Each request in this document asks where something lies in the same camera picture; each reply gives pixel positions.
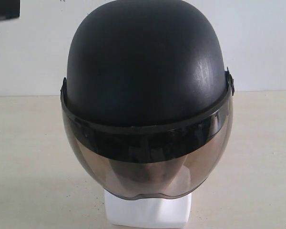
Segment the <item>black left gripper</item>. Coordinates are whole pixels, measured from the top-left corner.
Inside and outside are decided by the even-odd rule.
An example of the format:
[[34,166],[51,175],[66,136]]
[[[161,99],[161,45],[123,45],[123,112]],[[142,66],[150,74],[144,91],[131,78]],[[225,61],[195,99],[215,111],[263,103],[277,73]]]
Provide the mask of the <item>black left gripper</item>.
[[0,0],[0,21],[20,17],[20,0]]

